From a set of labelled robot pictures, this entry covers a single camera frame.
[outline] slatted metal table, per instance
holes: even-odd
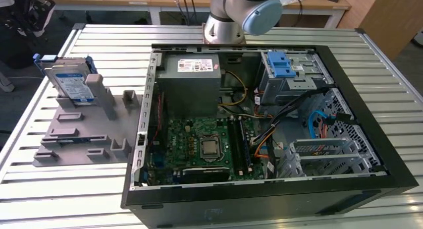
[[[90,54],[114,93],[143,94],[152,43],[202,43],[202,28],[87,25],[72,30],[62,57]],[[355,30],[275,28],[249,44],[327,45],[423,185],[423,98],[366,34]],[[58,92],[47,78],[0,154],[0,228],[142,229],[120,209],[126,164],[36,168],[32,157],[55,115]],[[345,215],[219,225],[223,228],[422,228],[423,186]]]

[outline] hard drive label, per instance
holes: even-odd
[[[82,74],[56,74],[56,79],[63,91],[74,101],[82,103],[94,101],[94,95],[84,84]]]

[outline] ram slot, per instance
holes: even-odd
[[[250,147],[249,147],[249,141],[247,141],[247,132],[246,132],[246,128],[245,128],[245,124],[243,121],[239,121],[239,127],[241,127],[241,131],[242,131],[242,136],[243,136],[243,150],[245,150],[245,156],[246,156],[246,162],[247,162],[247,171],[249,173],[253,172],[253,168],[251,168],[251,159],[250,159]]]
[[[245,142],[243,142],[243,131],[241,120],[230,119],[227,122],[229,134],[230,134],[230,144],[231,144],[231,154],[233,154],[233,164],[234,172],[238,175],[245,175],[249,171]]]

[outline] blue drive bay latch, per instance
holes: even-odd
[[[286,57],[285,52],[267,52],[267,56],[275,77],[295,78],[297,73],[291,69],[291,60]]]

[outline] green motherboard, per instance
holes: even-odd
[[[250,142],[255,136],[254,123],[250,118],[243,119],[242,122],[246,139]],[[173,177],[174,169],[190,167],[230,168],[229,181],[263,179],[262,163],[254,159],[247,173],[241,175],[235,172],[231,137],[235,136],[230,136],[226,118],[171,119],[167,126],[167,150],[162,153],[163,159],[160,158],[163,163],[155,170],[158,183],[178,184]]]

